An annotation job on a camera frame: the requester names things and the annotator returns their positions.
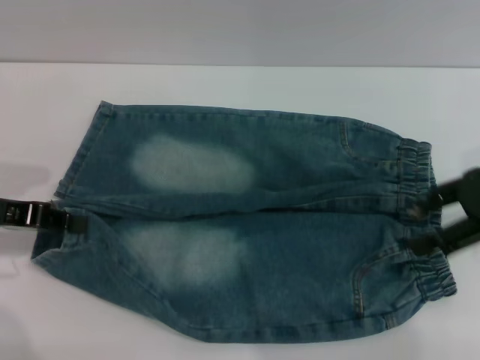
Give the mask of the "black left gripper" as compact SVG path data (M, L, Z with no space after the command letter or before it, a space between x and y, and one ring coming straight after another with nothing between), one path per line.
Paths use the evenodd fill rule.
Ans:
M84 233L87 230L87 218L57 209L52 203L24 202L1 199L1 225L28 227L42 230Z

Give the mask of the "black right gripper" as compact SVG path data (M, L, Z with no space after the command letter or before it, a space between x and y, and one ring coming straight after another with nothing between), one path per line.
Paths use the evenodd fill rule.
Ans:
M461 178L439 186L438 191L424 192L406 198L406 213L415 221L440 222L442 207L460 203L466 218L440 232L432 232L409 240L409 247L419 257L435 251L445 255L479 242L479 168Z

